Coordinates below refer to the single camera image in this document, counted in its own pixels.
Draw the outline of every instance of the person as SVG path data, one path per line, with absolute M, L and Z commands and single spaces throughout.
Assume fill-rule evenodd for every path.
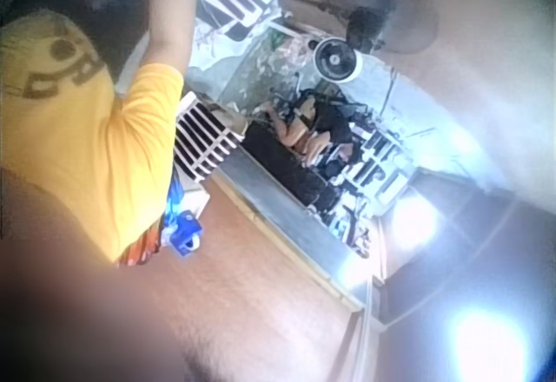
M 195 0 L 150 0 L 149 51 L 121 101 L 68 19 L 3 28 L 5 379 L 222 380 L 111 263 L 163 212 L 194 18 Z
M 2 168 L 59 200 L 108 261 L 164 211 L 194 23 L 195 0 L 149 0 L 148 51 L 123 99 L 66 17 L 2 29 Z
M 338 156 L 346 163 L 359 157 L 348 120 L 333 105 L 317 103 L 310 95 L 296 111 L 289 126 L 271 102 L 263 103 L 261 110 L 270 117 L 280 142 L 296 151 L 306 166 L 313 165 L 329 145 L 339 145 Z

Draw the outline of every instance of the wooden floor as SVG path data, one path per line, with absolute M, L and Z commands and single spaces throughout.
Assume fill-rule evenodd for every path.
M 323 382 L 350 313 L 317 286 L 213 182 L 200 250 L 171 250 L 130 273 L 184 345 L 200 339 L 234 381 Z

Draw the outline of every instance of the hand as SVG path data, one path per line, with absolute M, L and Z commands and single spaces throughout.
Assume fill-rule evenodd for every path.
M 270 113 L 272 110 L 274 110 L 274 107 L 272 107 L 272 102 L 264 102 L 263 104 L 261 104 L 261 110 L 265 113 Z

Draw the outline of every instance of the ceiling fan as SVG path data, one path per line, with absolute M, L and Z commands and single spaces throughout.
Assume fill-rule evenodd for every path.
M 332 82 L 355 78 L 362 56 L 377 50 L 420 52 L 437 36 L 438 15 L 429 0 L 296 0 L 335 16 L 346 27 L 346 39 L 329 38 L 314 48 L 314 63 Z

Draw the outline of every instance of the seated person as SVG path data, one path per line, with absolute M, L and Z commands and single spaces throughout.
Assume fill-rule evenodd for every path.
M 278 139 L 297 152 L 303 164 L 311 166 L 328 145 L 340 145 L 338 156 L 347 163 L 359 158 L 359 149 L 352 141 L 346 117 L 333 105 L 318 103 L 313 96 L 296 110 L 295 119 L 288 126 L 270 102 L 261 105 L 272 120 Z

